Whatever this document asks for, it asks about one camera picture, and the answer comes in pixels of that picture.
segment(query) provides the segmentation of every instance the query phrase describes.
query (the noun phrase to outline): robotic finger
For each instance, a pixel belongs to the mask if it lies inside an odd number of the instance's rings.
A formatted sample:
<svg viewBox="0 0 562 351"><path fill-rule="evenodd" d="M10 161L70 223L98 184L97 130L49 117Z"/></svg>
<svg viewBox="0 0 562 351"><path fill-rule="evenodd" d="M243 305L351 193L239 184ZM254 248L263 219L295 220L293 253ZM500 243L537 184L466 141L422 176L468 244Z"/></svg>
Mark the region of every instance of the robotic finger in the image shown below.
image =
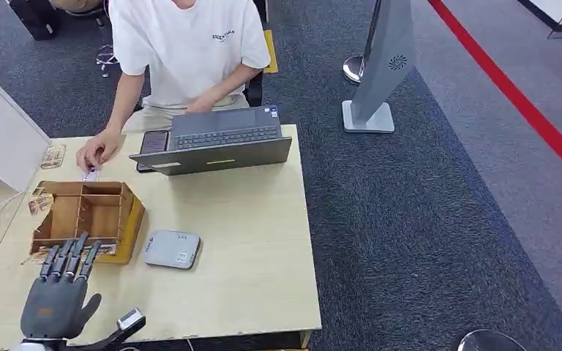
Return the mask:
<svg viewBox="0 0 562 351"><path fill-rule="evenodd" d="M89 253L87 254L87 258L85 259L85 263L83 263L83 267L80 269L80 273L78 274L79 277L82 277L85 280L89 278L89 274L91 274L91 265L94 263L99 249L100 241L96 240L94 245L89 250Z"/></svg>
<svg viewBox="0 0 562 351"><path fill-rule="evenodd" d="M66 268L66 276L73 278L76 275L76 271L78 271L78 264L80 262L80 254L83 252L83 247L85 246L85 241L89 237L88 232L84 232L80 235L76 244L74 244L72 248L72 256L70 261L68 261L68 265Z"/></svg>
<svg viewBox="0 0 562 351"><path fill-rule="evenodd" d="M74 239L68 239L61 250L59 250L59 256L57 256L57 260L53 264L53 267L50 270L50 274L61 276L64 273L64 268L68 260L68 254L70 253L70 248L73 244Z"/></svg>
<svg viewBox="0 0 562 351"><path fill-rule="evenodd" d="M53 246L52 249L48 252L48 255L44 259L44 263L42 264L42 269L40 269L40 278L45 282L48 274L50 274L50 268L53 266L53 261L55 260L55 256L57 256L57 251L59 250L59 245Z"/></svg>

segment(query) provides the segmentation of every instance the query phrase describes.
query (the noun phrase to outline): red line on floor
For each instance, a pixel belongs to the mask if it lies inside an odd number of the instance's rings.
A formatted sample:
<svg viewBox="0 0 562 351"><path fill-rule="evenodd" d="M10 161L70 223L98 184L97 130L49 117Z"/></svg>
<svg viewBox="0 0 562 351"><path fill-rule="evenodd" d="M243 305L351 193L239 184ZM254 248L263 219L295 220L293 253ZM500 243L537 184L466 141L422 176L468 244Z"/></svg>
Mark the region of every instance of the red line on floor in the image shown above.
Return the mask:
<svg viewBox="0 0 562 351"><path fill-rule="evenodd" d="M466 31L441 0L428 0L441 19L456 36L460 44L473 56L490 80L501 90L509 101L516 106L527 122L540 137L562 159L562 134L553 126L531 101L516 87L499 66L490 58L481 46Z"/></svg>

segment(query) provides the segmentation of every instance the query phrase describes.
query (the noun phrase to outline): smartphone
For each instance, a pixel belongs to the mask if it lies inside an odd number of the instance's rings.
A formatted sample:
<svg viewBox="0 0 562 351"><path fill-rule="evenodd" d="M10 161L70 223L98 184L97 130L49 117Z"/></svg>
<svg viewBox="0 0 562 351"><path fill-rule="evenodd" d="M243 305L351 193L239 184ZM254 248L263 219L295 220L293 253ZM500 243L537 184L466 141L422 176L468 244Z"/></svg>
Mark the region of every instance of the smartphone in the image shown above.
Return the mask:
<svg viewBox="0 0 562 351"><path fill-rule="evenodd" d="M151 154L152 152L162 152L167 150L169 141L168 130L150 130L143 135L140 154ZM137 162L139 173L154 172L150 167Z"/></svg>

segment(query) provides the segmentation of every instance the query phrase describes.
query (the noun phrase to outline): laptop keyboard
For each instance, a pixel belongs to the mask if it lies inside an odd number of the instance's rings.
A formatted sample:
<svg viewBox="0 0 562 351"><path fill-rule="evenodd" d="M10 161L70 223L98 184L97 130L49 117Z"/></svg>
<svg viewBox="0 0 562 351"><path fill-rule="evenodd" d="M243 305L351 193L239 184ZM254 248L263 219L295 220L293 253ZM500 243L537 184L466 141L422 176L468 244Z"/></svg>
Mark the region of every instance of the laptop keyboard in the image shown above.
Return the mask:
<svg viewBox="0 0 562 351"><path fill-rule="evenodd" d="M225 144L247 143L250 141L277 138L276 127L252 128L195 135L179 135L174 139L177 150L186 148L202 148Z"/></svg>

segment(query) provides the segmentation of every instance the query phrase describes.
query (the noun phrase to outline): dark blue carpet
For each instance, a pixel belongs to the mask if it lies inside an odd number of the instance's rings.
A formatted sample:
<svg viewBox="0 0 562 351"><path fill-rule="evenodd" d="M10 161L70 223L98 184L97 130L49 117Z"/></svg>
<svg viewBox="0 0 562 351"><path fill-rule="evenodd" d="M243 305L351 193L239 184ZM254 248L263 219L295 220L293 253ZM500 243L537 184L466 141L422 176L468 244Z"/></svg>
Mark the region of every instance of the dark blue carpet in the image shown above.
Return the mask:
<svg viewBox="0 0 562 351"><path fill-rule="evenodd" d="M392 135L342 130L340 67L360 53L371 1L270 1L280 74L265 102L299 125L323 330L329 350L447 350L494 328L562 350L562 314L418 72L389 98ZM33 42L0 2L0 84L51 136L105 123L116 75L100 77L92 22ZM295 334L195 340L196 350L297 346ZM187 350L183 341L138 345Z"/></svg>

